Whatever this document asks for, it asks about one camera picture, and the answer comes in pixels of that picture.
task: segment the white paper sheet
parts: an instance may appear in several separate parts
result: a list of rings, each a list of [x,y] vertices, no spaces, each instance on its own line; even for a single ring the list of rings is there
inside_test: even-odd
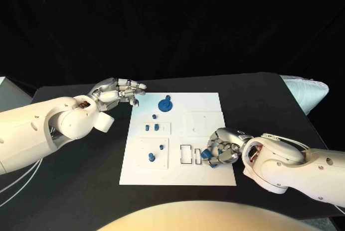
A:
[[[165,95],[171,98],[171,110],[164,113],[158,101]],[[204,163],[194,163],[194,149],[204,150],[209,136],[224,127],[217,93],[145,93],[136,99],[139,107],[131,112],[119,185],[235,186],[232,165],[210,168]],[[164,124],[170,132],[154,131],[154,123]],[[147,138],[157,139],[142,144]],[[168,143],[162,151],[155,147],[161,138]],[[191,164],[180,164],[180,145],[191,147]],[[152,162],[148,153],[155,156]]]

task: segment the white pillow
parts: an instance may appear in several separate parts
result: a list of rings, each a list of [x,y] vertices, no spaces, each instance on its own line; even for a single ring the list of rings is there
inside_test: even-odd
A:
[[[279,75],[279,77],[282,78],[300,108],[307,115],[328,93],[328,87],[324,83],[301,77],[285,75]]]

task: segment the blue object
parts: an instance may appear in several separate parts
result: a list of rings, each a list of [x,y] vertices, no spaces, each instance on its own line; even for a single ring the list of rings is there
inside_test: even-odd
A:
[[[165,96],[165,99],[162,99],[160,102],[158,102],[158,109],[161,112],[168,112],[173,108],[173,104],[170,102],[170,96],[167,95]]]
[[[148,161],[152,162],[154,159],[155,159],[155,157],[154,157],[152,154],[149,153],[149,154],[148,154]]]
[[[200,155],[200,157],[201,157],[203,159],[213,157],[207,149],[204,149],[204,151],[203,151],[198,155]]]

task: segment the black table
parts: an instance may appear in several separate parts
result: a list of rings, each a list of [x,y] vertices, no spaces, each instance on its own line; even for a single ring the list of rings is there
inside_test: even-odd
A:
[[[276,74],[256,73],[142,81],[147,92],[217,92],[226,127],[258,136],[263,132],[324,148]],[[32,103],[86,94],[92,85],[43,87]],[[41,162],[28,185],[0,208],[9,230],[93,230],[125,214],[184,200],[229,201],[276,211],[297,219],[339,216],[330,204],[310,199],[292,188],[281,195],[265,191],[233,164],[236,186],[118,185],[131,106],[121,103],[106,112],[115,119],[108,133],[92,129]],[[9,183],[27,168],[2,176]],[[1,195],[4,200],[21,182]]]

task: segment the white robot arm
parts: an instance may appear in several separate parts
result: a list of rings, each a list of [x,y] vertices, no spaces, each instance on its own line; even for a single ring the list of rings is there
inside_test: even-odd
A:
[[[19,169],[113,122],[102,111],[118,102],[135,107],[145,85],[125,79],[100,81],[87,95],[61,97],[0,113],[0,174]]]
[[[345,207],[345,152],[308,149],[301,143],[269,134],[252,138],[227,128],[214,131],[207,146],[213,142],[220,154],[204,158],[204,163],[233,163],[240,154],[243,174],[265,190],[282,194],[292,187],[314,200]]]

